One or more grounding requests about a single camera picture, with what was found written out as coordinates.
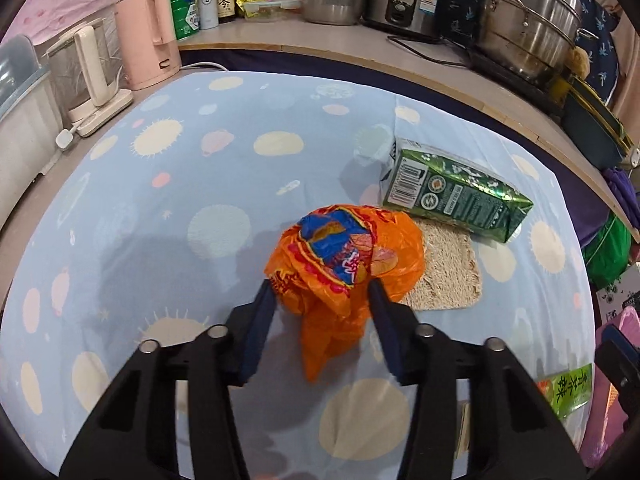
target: white electric kettle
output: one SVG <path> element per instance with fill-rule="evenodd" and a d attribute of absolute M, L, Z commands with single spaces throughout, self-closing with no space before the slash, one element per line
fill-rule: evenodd
<path fill-rule="evenodd" d="M 81 23 L 47 49 L 56 97 L 81 137 L 91 135 L 133 101 L 120 88 L 121 68 L 107 49 L 101 18 Z"/>

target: green snack packet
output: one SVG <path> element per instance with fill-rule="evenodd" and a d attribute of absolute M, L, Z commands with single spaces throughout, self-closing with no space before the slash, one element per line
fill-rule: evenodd
<path fill-rule="evenodd" d="M 396 138 L 382 179 L 382 207 L 457 225 L 505 243 L 533 202 L 486 170 Z"/>
<path fill-rule="evenodd" d="M 538 383 L 558 418 L 565 418 L 591 399 L 592 367 L 583 366 Z"/>

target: kettle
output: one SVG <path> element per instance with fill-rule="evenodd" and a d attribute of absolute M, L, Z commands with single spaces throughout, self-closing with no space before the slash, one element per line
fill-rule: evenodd
<path fill-rule="evenodd" d="M 132 90 L 155 85 L 180 70 L 171 0 L 121 0 L 114 13 Z"/>
<path fill-rule="evenodd" d="M 64 33 L 46 51 L 56 98 L 81 137 L 91 135 L 133 101 L 121 89 L 120 70 L 112 58 L 101 18 Z"/>

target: metal screw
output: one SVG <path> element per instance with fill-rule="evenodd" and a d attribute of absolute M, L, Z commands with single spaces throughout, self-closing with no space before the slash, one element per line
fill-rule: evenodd
<path fill-rule="evenodd" d="M 214 325 L 209 330 L 207 330 L 207 334 L 209 334 L 210 338 L 220 339 L 224 337 L 229 332 L 229 329 L 224 325 Z"/>
<path fill-rule="evenodd" d="M 160 343 L 155 339 L 147 339 L 146 341 L 143 341 L 142 343 L 140 343 L 140 346 L 138 347 L 138 349 L 143 354 L 152 354 L 153 352 L 158 350 L 159 346 L 160 346 Z"/>
<path fill-rule="evenodd" d="M 506 348 L 504 341 L 499 337 L 490 337 L 484 344 L 489 350 L 493 350 L 494 352 L 500 352 Z"/>
<path fill-rule="evenodd" d="M 436 329 L 426 323 L 422 323 L 415 328 L 415 334 L 418 337 L 433 337 L 436 335 Z"/>

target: polka dot tablecloth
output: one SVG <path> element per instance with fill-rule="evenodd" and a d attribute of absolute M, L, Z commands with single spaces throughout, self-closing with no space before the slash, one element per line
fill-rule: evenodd
<path fill-rule="evenodd" d="M 473 160 L 535 204 L 507 244 L 473 241 L 481 300 L 420 320 L 459 340 L 499 336 L 536 378 L 589 363 L 593 312 L 578 240 L 555 176 L 523 148 L 375 88 L 191 74 L 95 145 L 18 268 L 0 333 L 0 400 L 42 464 L 59 471 L 139 341 L 191 340 L 251 301 L 280 233 L 309 211 L 377 203 L 394 135 Z M 386 370 L 372 323 L 316 384 L 303 378 L 299 330 L 279 309 L 258 373 L 231 393 L 253 478 L 394 479 L 415 392 Z M 190 476 L 184 384 L 177 404 Z M 573 416 L 572 438 L 587 414 Z"/>

